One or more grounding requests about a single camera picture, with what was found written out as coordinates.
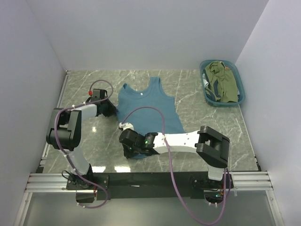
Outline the blue tank top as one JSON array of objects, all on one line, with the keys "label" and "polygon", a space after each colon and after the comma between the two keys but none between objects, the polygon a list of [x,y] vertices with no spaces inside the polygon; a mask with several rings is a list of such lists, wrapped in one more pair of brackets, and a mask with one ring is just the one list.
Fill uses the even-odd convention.
[{"label": "blue tank top", "polygon": [[166,134],[185,132],[176,113],[174,97],[164,92],[159,77],[150,77],[148,87],[140,91],[133,90],[126,83],[123,84],[118,103],[118,122],[130,123],[141,135],[162,132],[163,128]]}]

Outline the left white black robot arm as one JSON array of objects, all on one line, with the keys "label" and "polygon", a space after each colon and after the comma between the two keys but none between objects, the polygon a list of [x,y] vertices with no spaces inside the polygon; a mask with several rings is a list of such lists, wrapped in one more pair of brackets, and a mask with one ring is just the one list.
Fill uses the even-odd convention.
[{"label": "left white black robot arm", "polygon": [[46,135],[47,143],[63,153],[70,165],[71,174],[79,175],[77,183],[83,189],[93,186],[94,177],[92,167],[79,146],[82,123],[99,115],[110,117],[117,113],[106,90],[90,90],[89,95],[86,102],[78,107],[53,109]]}]

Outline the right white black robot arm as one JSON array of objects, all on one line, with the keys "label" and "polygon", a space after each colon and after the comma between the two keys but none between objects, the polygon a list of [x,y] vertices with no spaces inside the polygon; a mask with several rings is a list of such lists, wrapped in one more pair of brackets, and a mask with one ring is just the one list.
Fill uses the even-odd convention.
[{"label": "right white black robot arm", "polygon": [[127,159],[140,155],[152,156],[171,152],[196,153],[208,164],[207,184],[217,188],[223,182],[228,167],[230,139],[208,126],[182,134],[151,132],[141,135],[130,123],[120,123],[119,142]]}]

